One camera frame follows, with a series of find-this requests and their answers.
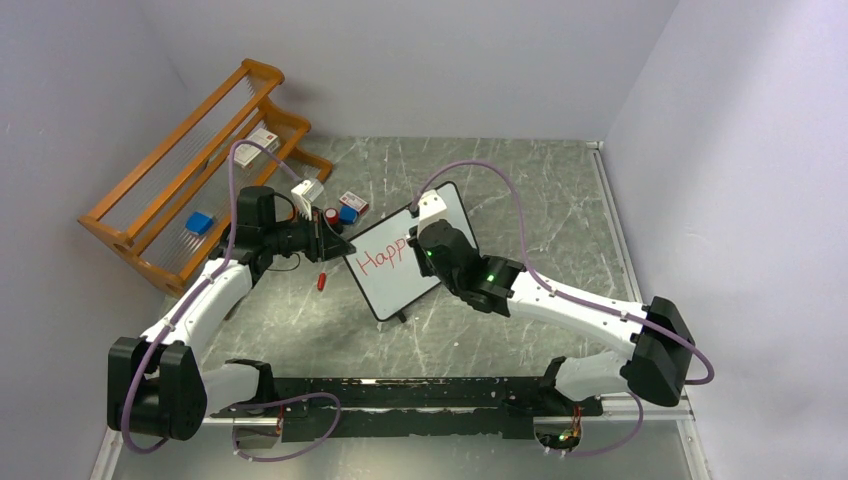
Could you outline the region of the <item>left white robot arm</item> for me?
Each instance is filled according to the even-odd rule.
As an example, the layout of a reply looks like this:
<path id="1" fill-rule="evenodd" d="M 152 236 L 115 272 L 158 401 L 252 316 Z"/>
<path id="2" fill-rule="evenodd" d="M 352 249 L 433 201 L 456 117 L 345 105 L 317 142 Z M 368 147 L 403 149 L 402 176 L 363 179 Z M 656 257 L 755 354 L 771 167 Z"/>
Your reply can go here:
<path id="1" fill-rule="evenodd" d="M 254 416 L 273 409 L 278 394 L 268 363 L 236 359 L 203 372 L 200 354 L 275 257 L 299 255 L 319 263 L 356 251 L 317 207 L 277 219 L 280 196 L 267 186 L 241 189 L 234 200 L 236 222 L 225 229 L 195 284 L 144 333 L 113 343 L 107 362 L 110 429 L 185 441 L 205 417 L 227 408 L 241 406 Z"/>

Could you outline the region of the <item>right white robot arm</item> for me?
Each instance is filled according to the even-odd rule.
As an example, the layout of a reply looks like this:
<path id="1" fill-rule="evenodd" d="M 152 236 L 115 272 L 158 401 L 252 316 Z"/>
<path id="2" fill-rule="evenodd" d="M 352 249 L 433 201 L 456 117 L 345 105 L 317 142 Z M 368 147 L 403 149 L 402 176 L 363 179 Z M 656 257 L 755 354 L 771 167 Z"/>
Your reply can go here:
<path id="1" fill-rule="evenodd" d="M 482 255 L 446 220 L 409 231 L 419 270 L 474 310 L 521 317 L 579 333 L 604 347 L 583 358 L 557 358 L 539 391 L 550 413 L 609 393 L 635 394 L 662 407 L 681 399 L 694 339 L 677 306 L 602 297 L 532 273 L 518 261 Z"/>

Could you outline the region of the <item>black framed whiteboard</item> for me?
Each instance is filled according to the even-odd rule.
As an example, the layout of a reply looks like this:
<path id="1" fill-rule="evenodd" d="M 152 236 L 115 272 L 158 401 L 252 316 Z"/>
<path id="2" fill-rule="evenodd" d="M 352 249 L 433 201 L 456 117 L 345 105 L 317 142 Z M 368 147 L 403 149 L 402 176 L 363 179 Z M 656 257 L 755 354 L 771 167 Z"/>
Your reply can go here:
<path id="1" fill-rule="evenodd" d="M 354 235 L 355 252 L 344 257 L 374 318 L 388 321 L 440 285 L 421 275 L 414 251 L 406 243 L 417 225 L 407 206 Z"/>

